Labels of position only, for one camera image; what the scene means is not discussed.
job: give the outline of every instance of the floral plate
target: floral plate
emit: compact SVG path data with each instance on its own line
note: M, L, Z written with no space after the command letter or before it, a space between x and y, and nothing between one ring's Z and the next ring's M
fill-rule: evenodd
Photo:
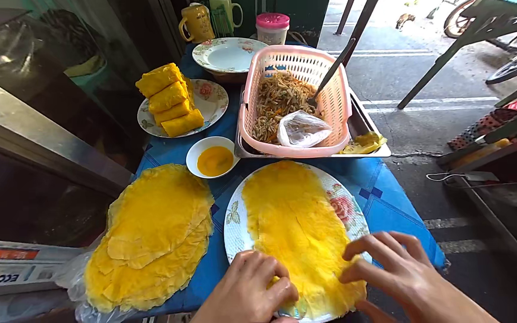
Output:
M320 170L317 167L298 163L303 165L309 170L312 170L317 174L318 178L322 182L322 187L326 190L326 194L330 199L330 204L333 206L334 211L344 224L346 235L352 241L362 237L365 234L369 234L368 224L364 218L364 214L355 198L348 192L346 187L342 185L334 177L330 176L327 172ZM225 249L226 256L231 263L234 256L243 250L253 249L255 242L250 237L247 231L247 209L245 202L242 199L242 188L249 178L251 178L256 172L262 170L264 167L255 170L247 178L245 178L234 191L233 196L230 198L229 205L225 215ZM372 262L372 257L364 252L363 258ZM315 319L304 317L300 319L301 323L323 323L336 319L337 317L327 313Z
M248 38L217 38L201 42L192 51L192 58L202 67L221 73L246 73L255 53L266 45Z
M195 95L195 109L199 109L203 118L205 118L205 124L175 138L191 136L212 126L222 117L229 105L229 96L219 84L201 79L191 79L191 82ZM149 112L149 99L145 99L139 106L137 121L141 128L149 134L161 138L170 138L162 127L155 125L153 114Z

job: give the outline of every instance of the hand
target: hand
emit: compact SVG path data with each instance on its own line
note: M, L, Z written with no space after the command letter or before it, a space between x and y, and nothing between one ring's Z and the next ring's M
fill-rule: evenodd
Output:
M348 244L342 258L350 261L364 251L384 269L361 259L345 269L339 280L342 283L365 280L383 290L402 305L412 322L497 323L482 307L442 278L415 236L394 231L370 234ZM396 321L366 300L357 302L356 308L375 323Z
M280 279L269 289L274 276ZM247 250L237 253L225 276L192 323L263 323L286 301L296 302L298 290L288 278L288 269L274 257ZM276 323L296 323L281 317Z

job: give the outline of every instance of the small white bowl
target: small white bowl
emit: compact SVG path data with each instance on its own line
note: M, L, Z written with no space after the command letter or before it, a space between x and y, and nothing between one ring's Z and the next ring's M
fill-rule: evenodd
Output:
M219 176L207 176L203 175L199 168L197 167L197 162L199 160L199 156L203 151L205 151L207 148L214 147L214 146L223 146L227 148L230 153L233 154L233 165L229 168L228 171L220 174ZM236 157L234 155L234 142L231 141L231 139L225 138L225 137L207 137L204 139L199 140L196 142L191 149L187 152L187 168L188 170L193 173L193 175L198 176L200 178L218 178L223 176L224 174L230 172L230 170L233 169L233 167L238 163L240 158Z

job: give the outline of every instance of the yellow egg roll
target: yellow egg roll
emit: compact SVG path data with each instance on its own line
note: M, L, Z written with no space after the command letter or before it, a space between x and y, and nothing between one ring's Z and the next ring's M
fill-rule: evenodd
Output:
M149 98L149 112L152 114L169 110L188 99L187 86L177 81Z
M182 115L188 114L190 111L191 105L189 103L189 100L187 99L177 105L174 105L167 111L155 113L153 115L154 121L157 123L158 126L161 126L161 122L178 118Z
M177 65L169 63L143 74L135 86L145 97L150 98L174 82L182 80L183 77Z
M183 80L187 84L187 93L188 93L188 99L191 104L191 110L195 108L195 94L193 92L193 86L191 79L188 77L185 77L182 73L181 76L183 77Z
M188 114L169 121L162 122L162 128L170 137L176 137L183 133L202 127L205 119L199 109L191 110Z

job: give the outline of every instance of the finger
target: finger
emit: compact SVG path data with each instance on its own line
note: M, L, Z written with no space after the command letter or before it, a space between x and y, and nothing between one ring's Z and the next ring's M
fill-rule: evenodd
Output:
M264 259L256 271L256 275L264 282L265 286L274 276L289 277L288 269L274 257L269 256Z
M247 258L254 252L254 250L245 250L237 253L233 261L231 261L229 268L226 270L224 280L229 283L234 281L235 277L240 274Z
M241 252L237 253L234 256L233 261L231 261L229 269L227 269L227 273L229 271L238 272L242 268L242 266L244 266L245 261L247 260L249 255L251 255L254 252L255 252L254 250L245 250L245 251L241 251Z
M267 290L267 301L271 309L278 309L285 302L298 301L298 290L288 277L281 277Z
M357 310L362 311L364 314L368 315L374 323L396 322L396 319L386 314L381 309L379 309L377 305L370 303L366 299L362 299L356 302L355 307Z
M253 275L257 268L261 265L262 261L265 259L265 255L260 251L253 251L253 253L249 254L245 259L245 264L241 268L241 274L249 279Z
M371 234L354 240L346 246L342 259L350 261L352 257L367 251L386 270L392 270L400 262L400 256Z
M394 276L384 269L370 264L364 259L359 259L349 268L342 271L338 281L346 284L357 281L367 281L380 289L390 288L393 284Z
M424 251L424 248L422 248L422 244L418 238L411 236L410 234L397 231L390 231L390 235L398 242L406 246L406 251L408 254L410 254L410 256L412 256L412 258L434 268L430 263L428 255L426 254L426 251Z
M400 257L409 259L412 258L406 249L396 240L394 239L390 234L380 231L377 233L372 234L374 237L376 237L380 242L385 244L387 247L392 249L395 253L397 253Z
M281 316L270 323L298 323L298 319L288 316Z

